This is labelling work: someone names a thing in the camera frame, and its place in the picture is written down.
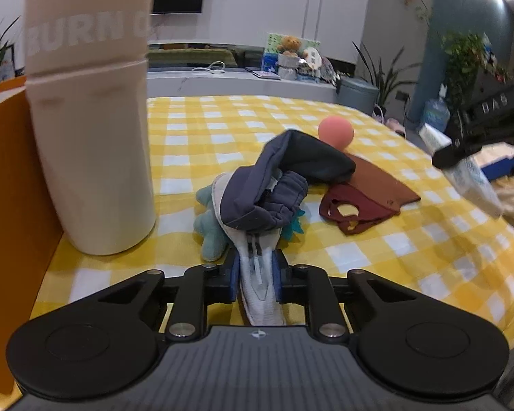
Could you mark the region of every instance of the bottle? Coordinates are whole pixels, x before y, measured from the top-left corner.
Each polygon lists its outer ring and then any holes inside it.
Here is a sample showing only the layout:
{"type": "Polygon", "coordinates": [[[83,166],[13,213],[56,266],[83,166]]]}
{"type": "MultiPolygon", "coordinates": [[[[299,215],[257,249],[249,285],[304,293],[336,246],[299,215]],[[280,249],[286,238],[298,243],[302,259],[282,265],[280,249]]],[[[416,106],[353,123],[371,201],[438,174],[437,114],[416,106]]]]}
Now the bottle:
{"type": "Polygon", "coordinates": [[[426,101],[418,130],[420,130],[424,124],[429,124],[442,133],[445,131],[451,117],[450,110],[447,108],[444,101],[446,92],[447,86],[441,84],[438,98],[426,101]]]}

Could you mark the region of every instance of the ball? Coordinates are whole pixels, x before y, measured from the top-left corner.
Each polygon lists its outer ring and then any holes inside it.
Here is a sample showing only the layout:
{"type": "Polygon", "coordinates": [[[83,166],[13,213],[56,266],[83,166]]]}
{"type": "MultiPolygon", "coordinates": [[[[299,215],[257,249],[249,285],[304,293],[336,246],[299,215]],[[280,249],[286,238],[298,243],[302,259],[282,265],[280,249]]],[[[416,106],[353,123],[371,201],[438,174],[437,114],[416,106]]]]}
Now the ball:
{"type": "Polygon", "coordinates": [[[354,127],[344,117],[327,116],[318,126],[318,137],[333,148],[343,151],[354,139],[354,127]]]}

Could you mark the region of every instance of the yellow checkered tablecloth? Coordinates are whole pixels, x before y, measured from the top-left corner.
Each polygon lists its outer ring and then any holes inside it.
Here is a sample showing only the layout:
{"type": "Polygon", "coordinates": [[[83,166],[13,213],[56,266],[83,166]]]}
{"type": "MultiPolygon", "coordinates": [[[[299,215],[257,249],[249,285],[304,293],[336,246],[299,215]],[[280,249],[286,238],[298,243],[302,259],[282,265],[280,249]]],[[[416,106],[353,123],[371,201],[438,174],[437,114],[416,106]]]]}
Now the yellow checkered tablecloth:
{"type": "MultiPolygon", "coordinates": [[[[280,240],[288,261],[331,275],[363,267],[494,322],[514,345],[514,229],[463,200],[430,157],[370,117],[334,104],[268,96],[169,97],[148,100],[152,176],[158,220],[142,243],[91,257],[63,238],[41,286],[33,316],[63,306],[149,268],[179,276],[201,263],[193,232],[204,208],[196,190],[224,171],[253,164],[266,141],[287,128],[316,135],[321,119],[347,117],[356,130],[349,151],[422,196],[365,233],[347,237],[318,214],[326,186],[313,186],[302,208],[305,233],[280,240]]],[[[238,306],[210,308],[210,321],[241,323],[238,306]]],[[[286,306],[300,322],[300,306],[286,306]]]]}

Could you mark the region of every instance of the gray trash bin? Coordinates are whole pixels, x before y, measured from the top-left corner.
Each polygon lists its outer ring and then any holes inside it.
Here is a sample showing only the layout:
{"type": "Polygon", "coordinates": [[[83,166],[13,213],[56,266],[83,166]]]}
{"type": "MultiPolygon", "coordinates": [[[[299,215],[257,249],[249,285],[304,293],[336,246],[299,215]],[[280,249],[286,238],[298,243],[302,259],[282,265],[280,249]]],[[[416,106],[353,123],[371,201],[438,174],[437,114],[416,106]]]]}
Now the gray trash bin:
{"type": "Polygon", "coordinates": [[[379,88],[371,83],[361,79],[343,77],[341,78],[341,87],[337,95],[337,103],[371,115],[378,94],[379,88]]]}

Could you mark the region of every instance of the white tumbler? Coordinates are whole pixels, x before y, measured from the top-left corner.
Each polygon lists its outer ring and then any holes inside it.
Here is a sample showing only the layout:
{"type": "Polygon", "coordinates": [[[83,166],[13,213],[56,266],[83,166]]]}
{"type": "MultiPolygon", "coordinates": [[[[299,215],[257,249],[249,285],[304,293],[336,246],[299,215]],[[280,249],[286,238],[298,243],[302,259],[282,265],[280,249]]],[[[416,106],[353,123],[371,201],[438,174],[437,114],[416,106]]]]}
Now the white tumbler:
{"type": "Polygon", "coordinates": [[[40,162],[80,251],[141,241],[156,213],[146,115],[151,0],[27,0],[26,92],[40,162]]]}

